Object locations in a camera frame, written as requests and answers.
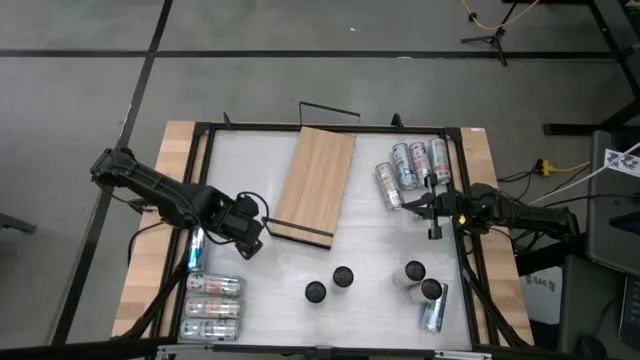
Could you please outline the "black stand foot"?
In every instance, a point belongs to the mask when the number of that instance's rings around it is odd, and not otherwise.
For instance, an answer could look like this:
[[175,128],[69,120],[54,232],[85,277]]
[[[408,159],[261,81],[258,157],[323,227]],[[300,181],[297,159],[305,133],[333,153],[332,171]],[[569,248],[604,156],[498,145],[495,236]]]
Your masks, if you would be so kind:
[[13,229],[22,233],[33,234],[37,226],[0,212],[0,229]]

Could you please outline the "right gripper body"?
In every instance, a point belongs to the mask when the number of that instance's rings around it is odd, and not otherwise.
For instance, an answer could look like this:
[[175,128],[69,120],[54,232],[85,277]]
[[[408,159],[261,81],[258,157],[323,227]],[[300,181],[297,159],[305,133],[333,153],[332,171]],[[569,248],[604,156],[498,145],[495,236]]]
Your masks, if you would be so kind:
[[455,227],[465,227],[470,224],[469,206],[466,198],[459,192],[445,192],[436,194],[437,176],[427,176],[428,202],[427,215],[431,220],[428,230],[430,240],[442,238],[442,227],[439,225],[440,217],[450,217]]

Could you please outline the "black metal stand frame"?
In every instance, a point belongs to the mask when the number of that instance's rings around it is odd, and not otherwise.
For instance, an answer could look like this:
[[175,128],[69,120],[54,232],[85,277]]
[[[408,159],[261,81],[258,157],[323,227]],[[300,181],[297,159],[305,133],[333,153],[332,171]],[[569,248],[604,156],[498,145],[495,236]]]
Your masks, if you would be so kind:
[[625,7],[628,0],[546,0],[555,5],[587,6],[614,60],[626,79],[633,99],[596,124],[544,123],[545,135],[589,136],[594,131],[640,129],[640,12]]

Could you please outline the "white labelled box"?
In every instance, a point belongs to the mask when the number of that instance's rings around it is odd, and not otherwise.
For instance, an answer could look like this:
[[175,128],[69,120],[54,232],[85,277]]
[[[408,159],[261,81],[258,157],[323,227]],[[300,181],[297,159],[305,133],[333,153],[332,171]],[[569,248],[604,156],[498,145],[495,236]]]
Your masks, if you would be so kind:
[[557,324],[560,318],[563,275],[560,267],[540,270],[520,277],[529,318]]

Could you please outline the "grey equipment case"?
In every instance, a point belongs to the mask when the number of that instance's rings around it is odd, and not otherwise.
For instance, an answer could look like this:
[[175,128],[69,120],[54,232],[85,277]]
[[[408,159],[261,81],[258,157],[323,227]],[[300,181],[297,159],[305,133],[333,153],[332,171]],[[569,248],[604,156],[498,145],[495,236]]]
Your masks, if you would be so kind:
[[604,169],[605,150],[617,148],[614,135],[592,135],[587,200],[587,256],[616,271],[640,277],[640,178]]

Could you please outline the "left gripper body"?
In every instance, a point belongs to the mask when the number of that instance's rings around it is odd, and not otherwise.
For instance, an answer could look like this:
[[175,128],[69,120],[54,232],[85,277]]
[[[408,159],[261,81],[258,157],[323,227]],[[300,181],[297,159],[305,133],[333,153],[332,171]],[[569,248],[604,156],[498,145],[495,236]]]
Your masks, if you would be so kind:
[[214,218],[214,233],[233,243],[245,260],[262,248],[259,237],[263,229],[259,206],[248,192],[241,192],[235,200],[224,202]]

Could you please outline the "dark grey bin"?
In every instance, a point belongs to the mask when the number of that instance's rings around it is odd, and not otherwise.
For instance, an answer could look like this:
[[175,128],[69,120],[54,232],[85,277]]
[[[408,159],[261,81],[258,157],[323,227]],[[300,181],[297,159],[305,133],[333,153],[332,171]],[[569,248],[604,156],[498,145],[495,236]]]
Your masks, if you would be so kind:
[[559,320],[560,352],[575,353],[581,336],[592,336],[621,360],[640,360],[640,351],[618,335],[626,276],[607,267],[567,255],[563,266]]

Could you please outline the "white paper marker tag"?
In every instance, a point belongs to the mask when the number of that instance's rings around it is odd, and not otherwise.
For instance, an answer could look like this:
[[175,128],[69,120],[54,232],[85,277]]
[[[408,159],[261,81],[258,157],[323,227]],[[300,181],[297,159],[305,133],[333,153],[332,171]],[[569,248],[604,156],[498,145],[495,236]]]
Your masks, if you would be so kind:
[[639,156],[606,149],[604,165],[607,165],[609,169],[640,178]]

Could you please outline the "black tripod stand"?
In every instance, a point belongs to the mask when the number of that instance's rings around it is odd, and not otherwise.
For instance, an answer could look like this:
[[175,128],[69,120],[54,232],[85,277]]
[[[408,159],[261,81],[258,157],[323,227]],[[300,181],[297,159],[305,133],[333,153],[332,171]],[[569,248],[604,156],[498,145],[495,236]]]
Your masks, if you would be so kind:
[[504,26],[506,25],[506,23],[510,20],[511,14],[514,10],[514,7],[512,7],[507,14],[504,16],[504,18],[502,19],[501,23],[499,24],[499,26],[494,30],[492,35],[484,35],[484,36],[477,36],[477,37],[468,37],[468,38],[462,38],[460,40],[461,44],[472,44],[472,43],[484,43],[486,45],[489,45],[491,48],[493,48],[497,54],[497,59],[500,62],[500,64],[503,67],[507,67],[508,63],[505,57],[505,53],[504,50],[502,48],[501,45],[501,38],[502,36],[505,34],[506,30],[504,29]]

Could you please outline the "black metal table frame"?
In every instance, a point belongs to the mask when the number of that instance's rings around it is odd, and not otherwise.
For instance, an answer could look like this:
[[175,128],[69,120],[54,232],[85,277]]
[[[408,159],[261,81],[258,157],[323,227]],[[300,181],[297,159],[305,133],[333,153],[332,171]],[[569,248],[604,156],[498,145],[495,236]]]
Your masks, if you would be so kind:
[[[225,123],[170,121],[165,127],[156,168],[172,178],[193,176],[205,178],[208,156],[213,150],[218,131],[290,132],[300,131],[296,124]],[[472,127],[404,127],[398,130],[387,126],[329,125],[334,133],[428,135],[441,134],[448,141],[452,155],[454,184],[462,189],[467,182],[496,184],[494,164],[486,132]],[[179,256],[179,248],[187,244],[185,234],[166,226],[140,236],[133,249],[133,267],[127,273],[125,285],[112,333],[122,335],[147,310],[151,300],[167,281],[169,271]],[[473,241],[474,251],[469,254],[470,267],[481,279],[487,295],[494,302],[513,331],[527,344],[533,344],[525,301],[519,282],[512,244],[503,231],[490,231]],[[495,321],[481,307],[480,299],[468,284],[462,286],[462,296],[468,308],[471,328],[470,341],[477,348],[496,348],[508,345]],[[318,345],[334,346],[329,343]]]

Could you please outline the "silver blue Red Bull can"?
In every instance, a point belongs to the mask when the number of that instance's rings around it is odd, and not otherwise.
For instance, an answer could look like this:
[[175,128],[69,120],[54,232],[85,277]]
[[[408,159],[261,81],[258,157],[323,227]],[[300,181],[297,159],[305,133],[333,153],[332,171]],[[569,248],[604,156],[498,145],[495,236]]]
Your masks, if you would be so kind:
[[448,285],[442,283],[442,293],[436,300],[429,300],[425,307],[421,320],[421,327],[431,333],[439,333],[442,328],[443,317],[448,295]]
[[195,228],[188,245],[186,267],[188,272],[206,270],[208,239],[202,228]]

